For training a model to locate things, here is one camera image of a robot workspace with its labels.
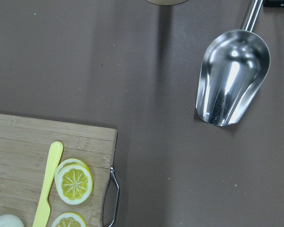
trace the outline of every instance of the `black device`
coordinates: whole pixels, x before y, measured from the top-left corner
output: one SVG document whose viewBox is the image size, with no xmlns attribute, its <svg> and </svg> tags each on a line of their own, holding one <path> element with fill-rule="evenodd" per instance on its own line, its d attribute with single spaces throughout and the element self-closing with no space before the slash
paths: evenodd
<svg viewBox="0 0 284 227">
<path fill-rule="evenodd" d="M 264 0 L 263 6 L 284 8 L 284 0 Z"/>
</svg>

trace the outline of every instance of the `yellow lemon slice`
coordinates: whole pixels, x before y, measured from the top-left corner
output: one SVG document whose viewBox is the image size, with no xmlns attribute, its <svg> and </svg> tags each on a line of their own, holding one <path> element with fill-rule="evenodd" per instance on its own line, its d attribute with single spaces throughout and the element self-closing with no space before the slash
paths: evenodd
<svg viewBox="0 0 284 227">
<path fill-rule="evenodd" d="M 59 172 L 61 171 L 61 169 L 63 169 L 64 167 L 66 166 L 69 166 L 71 164 L 79 164 L 80 166 L 83 166 L 84 168 L 86 168 L 87 170 L 89 170 L 89 167 L 85 164 L 85 162 L 79 160 L 79 159 L 76 159 L 76 158 L 69 158 L 69 159 L 66 159 L 64 161 L 62 161 L 58 167 L 57 167 L 57 170 L 55 172 L 55 176 L 54 176 L 54 180 L 55 180 L 55 183 L 57 184 L 56 180 L 57 180 L 57 177 L 58 177 L 58 174 Z"/>
<path fill-rule="evenodd" d="M 91 194 L 93 179 L 90 171 L 79 164 L 62 168 L 57 176 L 57 192 L 70 205 L 84 202 Z"/>
<path fill-rule="evenodd" d="M 86 223 L 79 214 L 68 212 L 59 215 L 52 227 L 86 227 Z"/>
</svg>

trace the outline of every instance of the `yellow knife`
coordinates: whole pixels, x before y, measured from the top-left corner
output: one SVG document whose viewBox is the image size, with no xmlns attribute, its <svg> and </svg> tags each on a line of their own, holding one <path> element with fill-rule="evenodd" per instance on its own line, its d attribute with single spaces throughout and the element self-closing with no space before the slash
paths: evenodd
<svg viewBox="0 0 284 227">
<path fill-rule="evenodd" d="M 60 162 L 62 152 L 63 152 L 62 143 L 56 141 L 51 144 L 48 151 L 43 186 L 40 194 L 40 199 L 33 227 L 45 227 L 47 224 L 49 215 L 51 213 L 51 208 L 48 204 L 48 194 L 51 189 L 53 183 L 53 177 L 55 175 L 57 166 Z"/>
</svg>

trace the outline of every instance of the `bamboo cutting board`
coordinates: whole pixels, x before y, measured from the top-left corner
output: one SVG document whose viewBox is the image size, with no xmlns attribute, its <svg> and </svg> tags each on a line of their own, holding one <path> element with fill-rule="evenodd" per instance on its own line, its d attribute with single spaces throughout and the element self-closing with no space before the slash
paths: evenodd
<svg viewBox="0 0 284 227">
<path fill-rule="evenodd" d="M 71 157 L 84 161 L 94 186 L 86 201 L 68 205 L 60 199 L 53 183 L 47 226 L 60 214 L 75 212 L 88 227 L 102 227 L 116 137 L 115 129 L 0 114 L 0 215 L 14 214 L 25 227 L 33 225 L 48 150 L 52 142 L 60 141 L 64 146 L 61 161 Z"/>
</svg>

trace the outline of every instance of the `metal scoop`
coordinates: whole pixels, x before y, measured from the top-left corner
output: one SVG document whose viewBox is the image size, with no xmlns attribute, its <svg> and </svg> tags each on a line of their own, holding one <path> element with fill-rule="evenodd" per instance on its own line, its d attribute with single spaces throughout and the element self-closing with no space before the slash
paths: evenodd
<svg viewBox="0 0 284 227">
<path fill-rule="evenodd" d="M 262 0 L 252 0 L 241 29 L 222 34 L 206 50 L 196 110 L 207 123 L 237 123 L 267 75 L 268 47 L 251 32 L 261 5 Z"/>
</svg>

